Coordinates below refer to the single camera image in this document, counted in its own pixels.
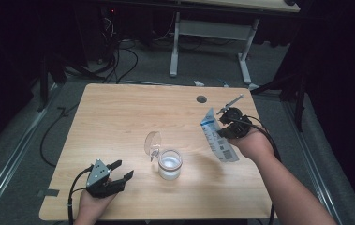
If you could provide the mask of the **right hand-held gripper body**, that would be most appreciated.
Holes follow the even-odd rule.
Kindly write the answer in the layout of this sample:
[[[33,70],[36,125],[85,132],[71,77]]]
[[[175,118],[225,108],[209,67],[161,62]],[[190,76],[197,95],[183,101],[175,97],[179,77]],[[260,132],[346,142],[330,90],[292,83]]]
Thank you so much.
[[[233,104],[243,97],[244,95],[240,94],[216,113],[221,114],[219,121],[224,125],[223,128],[227,129],[232,134],[232,139],[244,137],[249,132],[250,126],[252,125],[247,115],[243,115],[238,108],[233,107]]]

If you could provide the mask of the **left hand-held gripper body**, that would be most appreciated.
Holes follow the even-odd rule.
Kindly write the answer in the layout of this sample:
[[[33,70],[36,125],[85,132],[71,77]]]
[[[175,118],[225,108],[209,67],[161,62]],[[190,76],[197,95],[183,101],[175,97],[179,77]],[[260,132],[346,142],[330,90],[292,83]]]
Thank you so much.
[[[97,159],[86,181],[86,190],[95,198],[105,198],[125,190],[125,186],[110,181],[111,171],[101,159]]]

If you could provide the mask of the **white and blue packet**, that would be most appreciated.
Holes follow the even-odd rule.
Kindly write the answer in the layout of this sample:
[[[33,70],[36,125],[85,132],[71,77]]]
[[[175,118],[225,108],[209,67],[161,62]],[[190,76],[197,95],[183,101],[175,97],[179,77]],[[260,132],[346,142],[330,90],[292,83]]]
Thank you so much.
[[[200,122],[200,126],[212,152],[221,162],[235,162],[239,160],[239,157],[227,139],[218,134],[220,126],[214,117],[213,108],[210,108],[205,114]]]

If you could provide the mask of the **person's right hand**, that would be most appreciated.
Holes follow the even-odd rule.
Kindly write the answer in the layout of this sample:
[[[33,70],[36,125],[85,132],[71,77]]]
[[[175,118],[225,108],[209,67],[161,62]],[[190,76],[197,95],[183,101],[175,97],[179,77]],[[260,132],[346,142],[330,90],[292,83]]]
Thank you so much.
[[[274,155],[274,150],[266,136],[255,128],[251,128],[242,138],[229,139],[229,143],[236,146],[246,158],[255,163]]]

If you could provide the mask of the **person's left hand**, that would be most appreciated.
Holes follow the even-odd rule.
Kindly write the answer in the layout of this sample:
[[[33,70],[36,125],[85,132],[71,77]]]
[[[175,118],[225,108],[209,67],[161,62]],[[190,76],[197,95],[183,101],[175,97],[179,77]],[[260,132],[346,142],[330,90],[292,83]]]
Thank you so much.
[[[95,225],[115,197],[113,194],[105,198],[95,198],[84,190],[80,196],[78,215],[73,225]]]

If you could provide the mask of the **white powder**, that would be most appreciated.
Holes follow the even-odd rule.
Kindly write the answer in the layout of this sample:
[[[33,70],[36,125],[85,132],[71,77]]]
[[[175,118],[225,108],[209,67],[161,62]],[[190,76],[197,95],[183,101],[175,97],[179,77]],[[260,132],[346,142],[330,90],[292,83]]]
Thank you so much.
[[[182,161],[177,157],[163,157],[159,161],[159,174],[166,180],[174,180],[180,175]]]

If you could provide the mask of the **grey tape strip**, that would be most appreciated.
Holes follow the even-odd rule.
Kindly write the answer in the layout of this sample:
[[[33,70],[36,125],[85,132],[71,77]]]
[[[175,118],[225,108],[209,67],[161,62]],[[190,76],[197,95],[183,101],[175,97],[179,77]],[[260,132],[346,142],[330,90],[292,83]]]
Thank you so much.
[[[53,196],[57,197],[59,194],[58,189],[42,189],[37,193],[38,197],[46,197],[46,196]]]

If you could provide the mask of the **black tripod stand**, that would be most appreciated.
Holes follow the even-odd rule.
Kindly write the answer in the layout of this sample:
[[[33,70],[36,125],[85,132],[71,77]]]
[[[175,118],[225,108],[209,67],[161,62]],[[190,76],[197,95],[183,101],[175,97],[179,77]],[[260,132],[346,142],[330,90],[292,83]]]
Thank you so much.
[[[295,110],[293,121],[296,128],[302,132],[303,126],[303,110],[304,97],[307,82],[307,75],[304,72],[295,72],[286,76],[273,79],[264,85],[261,85],[254,90],[251,90],[252,95],[258,95],[267,90],[280,90],[279,98],[282,101],[295,101]]]

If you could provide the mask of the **white-framed desk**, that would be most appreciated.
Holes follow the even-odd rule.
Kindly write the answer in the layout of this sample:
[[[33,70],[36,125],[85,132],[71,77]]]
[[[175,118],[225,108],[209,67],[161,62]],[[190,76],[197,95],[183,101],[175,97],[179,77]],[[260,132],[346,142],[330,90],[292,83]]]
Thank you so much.
[[[176,0],[179,7],[191,3],[193,7],[223,7],[231,9],[253,10],[255,13],[287,13],[300,12],[300,7],[295,0]],[[174,14],[173,49],[170,59],[170,76],[178,74],[179,40],[181,36],[200,38],[219,38],[239,40],[244,42],[242,51],[237,54],[240,70],[244,83],[249,87],[256,87],[252,83],[246,58],[257,33],[260,18],[256,16],[249,20],[249,24],[231,22],[209,22],[204,19],[182,19],[177,11]]]

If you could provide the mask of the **dark metal stand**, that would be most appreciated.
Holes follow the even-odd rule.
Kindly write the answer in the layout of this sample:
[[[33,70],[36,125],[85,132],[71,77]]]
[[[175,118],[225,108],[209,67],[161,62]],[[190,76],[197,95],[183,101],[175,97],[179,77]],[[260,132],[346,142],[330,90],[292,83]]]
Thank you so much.
[[[49,77],[55,84],[64,84],[67,76],[64,72],[62,57],[55,53],[46,53],[40,61],[40,105],[38,110],[43,111],[49,101]]]

